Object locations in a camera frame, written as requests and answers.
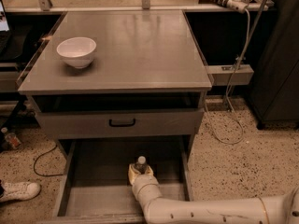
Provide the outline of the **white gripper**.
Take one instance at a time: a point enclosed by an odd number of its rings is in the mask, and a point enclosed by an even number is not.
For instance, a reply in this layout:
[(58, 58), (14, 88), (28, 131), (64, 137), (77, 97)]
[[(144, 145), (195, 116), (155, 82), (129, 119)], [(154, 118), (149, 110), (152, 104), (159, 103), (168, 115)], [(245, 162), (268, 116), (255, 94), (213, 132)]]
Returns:
[(132, 163), (129, 165), (128, 179), (130, 184), (133, 185), (133, 194), (140, 203), (148, 203), (162, 196), (159, 183), (153, 175), (153, 170), (149, 165), (147, 166), (145, 175), (140, 175), (140, 172)]

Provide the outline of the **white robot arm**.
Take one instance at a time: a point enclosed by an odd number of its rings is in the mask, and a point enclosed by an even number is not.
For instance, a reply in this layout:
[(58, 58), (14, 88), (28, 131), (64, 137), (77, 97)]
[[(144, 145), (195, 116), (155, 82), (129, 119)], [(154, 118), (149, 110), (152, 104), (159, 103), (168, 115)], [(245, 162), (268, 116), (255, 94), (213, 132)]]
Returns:
[(299, 188), (263, 198), (220, 201), (166, 199), (150, 167), (129, 165), (128, 177), (147, 224), (299, 224)]

